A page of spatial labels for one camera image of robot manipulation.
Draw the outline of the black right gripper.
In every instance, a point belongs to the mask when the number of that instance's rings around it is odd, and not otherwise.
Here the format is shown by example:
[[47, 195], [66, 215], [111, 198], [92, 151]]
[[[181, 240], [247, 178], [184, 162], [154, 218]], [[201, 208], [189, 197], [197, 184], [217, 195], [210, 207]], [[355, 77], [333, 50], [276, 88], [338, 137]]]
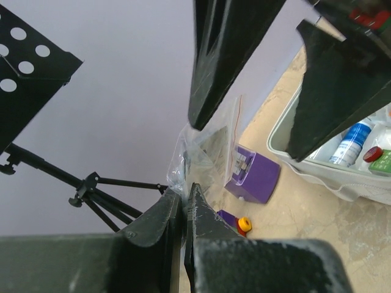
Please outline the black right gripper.
[[[390, 1], [308, 1], [345, 37], [390, 48]], [[306, 72], [287, 145], [297, 162], [390, 103], [390, 58], [303, 20]]]

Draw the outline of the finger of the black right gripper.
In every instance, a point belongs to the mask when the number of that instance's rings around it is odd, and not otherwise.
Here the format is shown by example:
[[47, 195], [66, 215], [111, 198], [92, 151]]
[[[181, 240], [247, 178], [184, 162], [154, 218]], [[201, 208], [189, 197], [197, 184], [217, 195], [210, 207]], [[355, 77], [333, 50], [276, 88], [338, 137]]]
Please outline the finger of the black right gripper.
[[194, 1], [188, 120], [201, 131], [263, 40], [284, 1]]

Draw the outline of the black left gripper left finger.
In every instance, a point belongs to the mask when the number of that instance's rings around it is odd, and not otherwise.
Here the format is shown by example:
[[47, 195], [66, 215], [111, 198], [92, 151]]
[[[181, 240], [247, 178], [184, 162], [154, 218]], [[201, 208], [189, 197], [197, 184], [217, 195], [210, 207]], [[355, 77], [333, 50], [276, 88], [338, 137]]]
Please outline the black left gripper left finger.
[[115, 234], [1, 238], [2, 292], [177, 292], [181, 198], [168, 190]]

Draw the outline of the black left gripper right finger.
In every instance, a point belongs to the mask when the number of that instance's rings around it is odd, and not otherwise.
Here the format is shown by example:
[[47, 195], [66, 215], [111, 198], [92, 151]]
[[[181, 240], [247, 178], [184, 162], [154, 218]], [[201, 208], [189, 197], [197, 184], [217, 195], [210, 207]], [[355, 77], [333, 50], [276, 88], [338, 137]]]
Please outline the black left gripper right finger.
[[352, 292], [339, 254], [318, 239], [248, 239], [194, 183], [187, 204], [185, 268], [191, 292]]

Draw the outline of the small white blue bottle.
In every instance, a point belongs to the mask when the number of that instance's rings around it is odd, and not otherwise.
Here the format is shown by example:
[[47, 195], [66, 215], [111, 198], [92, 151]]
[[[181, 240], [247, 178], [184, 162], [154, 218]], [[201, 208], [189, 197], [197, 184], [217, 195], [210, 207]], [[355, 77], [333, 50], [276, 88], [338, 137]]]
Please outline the small white blue bottle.
[[373, 127], [374, 124], [369, 118], [352, 125], [342, 138], [329, 162], [342, 167], [352, 166], [362, 151], [363, 145]]

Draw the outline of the white gauze packet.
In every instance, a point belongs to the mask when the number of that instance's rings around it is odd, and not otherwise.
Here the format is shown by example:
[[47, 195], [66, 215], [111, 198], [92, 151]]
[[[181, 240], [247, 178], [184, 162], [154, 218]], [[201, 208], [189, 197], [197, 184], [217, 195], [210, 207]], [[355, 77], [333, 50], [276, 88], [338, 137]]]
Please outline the white gauze packet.
[[376, 124], [373, 127], [371, 133], [368, 135], [363, 145], [359, 157], [356, 160], [355, 163], [356, 170], [366, 172], [366, 173], [369, 172], [368, 168], [370, 163], [365, 162], [363, 156], [370, 148], [376, 146], [380, 147], [382, 150], [390, 150], [390, 126], [383, 125], [383, 124]]

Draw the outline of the small red round tin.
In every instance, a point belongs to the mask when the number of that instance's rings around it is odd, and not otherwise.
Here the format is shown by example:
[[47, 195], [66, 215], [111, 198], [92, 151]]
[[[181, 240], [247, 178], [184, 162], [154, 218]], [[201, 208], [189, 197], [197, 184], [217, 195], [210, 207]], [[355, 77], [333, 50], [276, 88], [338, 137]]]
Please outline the small red round tin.
[[383, 149], [379, 146], [370, 148], [364, 155], [363, 160], [367, 163], [378, 160], [383, 155]]

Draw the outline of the grey medicine case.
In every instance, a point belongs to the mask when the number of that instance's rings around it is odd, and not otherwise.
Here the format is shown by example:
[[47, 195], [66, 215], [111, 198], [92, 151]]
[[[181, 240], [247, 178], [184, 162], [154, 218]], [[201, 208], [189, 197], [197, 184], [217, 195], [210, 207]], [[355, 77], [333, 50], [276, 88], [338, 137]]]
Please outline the grey medicine case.
[[305, 159], [301, 162], [296, 162], [289, 156], [286, 148], [301, 88], [301, 85], [297, 88], [270, 132], [267, 140], [268, 150], [302, 179], [309, 183], [324, 186], [342, 200], [355, 201], [362, 197], [389, 205], [389, 177], [372, 175], [367, 172], [338, 167], [320, 161]]

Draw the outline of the small green packet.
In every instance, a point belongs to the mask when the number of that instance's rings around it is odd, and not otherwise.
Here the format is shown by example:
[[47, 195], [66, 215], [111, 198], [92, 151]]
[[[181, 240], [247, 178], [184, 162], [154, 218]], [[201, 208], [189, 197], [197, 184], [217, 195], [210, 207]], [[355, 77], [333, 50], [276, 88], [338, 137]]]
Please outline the small green packet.
[[382, 156], [376, 161], [372, 162], [368, 167], [370, 173], [379, 176], [391, 175], [391, 155], [390, 150], [383, 150]]

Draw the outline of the clear bag with wipes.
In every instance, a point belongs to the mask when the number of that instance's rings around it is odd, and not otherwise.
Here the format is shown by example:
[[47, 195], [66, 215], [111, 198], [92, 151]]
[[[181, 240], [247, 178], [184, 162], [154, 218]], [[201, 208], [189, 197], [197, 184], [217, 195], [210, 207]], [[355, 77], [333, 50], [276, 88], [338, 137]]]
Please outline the clear bag with wipes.
[[167, 185], [184, 203], [196, 183], [205, 196], [219, 195], [231, 180], [240, 137], [243, 96], [224, 101], [207, 125], [181, 130], [167, 171]]

